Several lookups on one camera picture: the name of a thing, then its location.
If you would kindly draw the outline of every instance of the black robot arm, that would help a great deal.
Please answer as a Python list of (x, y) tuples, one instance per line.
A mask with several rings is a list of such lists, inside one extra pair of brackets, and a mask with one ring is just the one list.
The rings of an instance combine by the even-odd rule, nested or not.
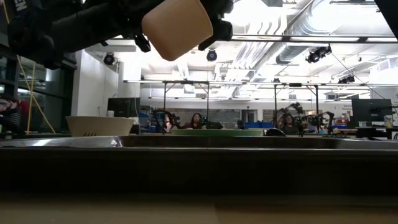
[[(142, 34), (142, 18), (164, 0), (6, 0), (13, 15), (7, 27), (10, 48), (47, 68), (58, 68), (65, 54), (122, 35), (150, 51)], [(200, 44), (205, 50), (217, 40), (231, 40), (232, 25), (222, 21), (233, 0), (200, 0), (213, 25), (213, 36)]]

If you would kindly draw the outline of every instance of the black monitor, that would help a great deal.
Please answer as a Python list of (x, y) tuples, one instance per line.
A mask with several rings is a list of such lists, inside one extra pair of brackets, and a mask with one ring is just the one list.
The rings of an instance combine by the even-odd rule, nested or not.
[(392, 115), (391, 100), (385, 99), (352, 99), (353, 118), (355, 122), (384, 121), (384, 117)]
[(139, 98), (109, 98), (108, 111), (114, 111), (117, 118), (138, 117)]

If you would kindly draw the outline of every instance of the security camera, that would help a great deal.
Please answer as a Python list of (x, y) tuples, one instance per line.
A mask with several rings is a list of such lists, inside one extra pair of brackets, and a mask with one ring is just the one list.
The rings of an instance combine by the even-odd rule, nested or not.
[(114, 53), (106, 53), (106, 56), (104, 58), (104, 63), (105, 65), (114, 65), (116, 64), (117, 60), (114, 57)]
[(214, 50), (214, 49), (209, 50), (206, 58), (207, 58), (208, 62), (214, 62), (215, 60), (217, 60), (216, 50)]

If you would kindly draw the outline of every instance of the yellow cable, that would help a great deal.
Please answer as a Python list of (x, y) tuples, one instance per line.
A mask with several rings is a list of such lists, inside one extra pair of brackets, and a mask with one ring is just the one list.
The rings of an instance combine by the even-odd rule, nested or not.
[[(3, 6), (3, 8), (4, 8), (4, 13), (5, 13), (5, 15), (6, 15), (7, 23), (10, 23), (10, 20), (9, 20), (9, 18), (8, 18), (8, 13), (7, 13), (6, 0), (3, 0), (2, 6)], [(47, 123), (47, 125), (50, 127), (50, 129), (52, 130), (52, 132), (55, 133), (55, 130), (53, 129), (53, 127), (52, 127), (51, 124), (49, 123), (47, 117), (44, 115), (44, 113), (43, 113), (43, 111), (42, 111), (42, 109), (41, 109), (41, 107), (40, 107), (40, 105), (39, 105), (39, 102), (37, 102), (36, 97), (32, 94), (33, 88), (30, 87), (30, 85), (29, 85), (29, 83), (28, 83), (28, 81), (27, 81), (26, 73), (25, 73), (24, 67), (22, 66), (20, 56), (17, 55), (17, 59), (18, 59), (18, 64), (19, 64), (19, 66), (20, 66), (20, 68), (21, 68), (22, 74), (24, 75), (24, 79), (25, 79), (26, 86), (27, 86), (28, 90), (30, 91), (30, 95), (31, 95), (32, 99), (35, 101), (35, 103), (36, 103), (36, 105), (37, 105), (37, 107), (38, 107), (40, 113), (43, 115), (43, 118), (44, 118), (45, 122)]]
[(33, 83), (35, 80), (35, 69), (36, 63), (33, 64), (33, 72), (32, 72), (32, 85), (30, 86), (30, 102), (29, 102), (29, 117), (27, 119), (27, 131), (26, 133), (29, 134), (30, 129), (30, 119), (32, 118), (32, 101), (33, 101)]

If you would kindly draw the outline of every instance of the computer monitor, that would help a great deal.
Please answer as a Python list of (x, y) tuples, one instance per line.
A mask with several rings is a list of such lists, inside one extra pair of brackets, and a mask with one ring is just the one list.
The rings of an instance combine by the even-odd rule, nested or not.
[(108, 111), (114, 111), (118, 118), (138, 117), (139, 98), (109, 98)]
[(391, 100), (352, 99), (351, 102), (355, 122), (383, 122), (385, 116), (392, 115)]

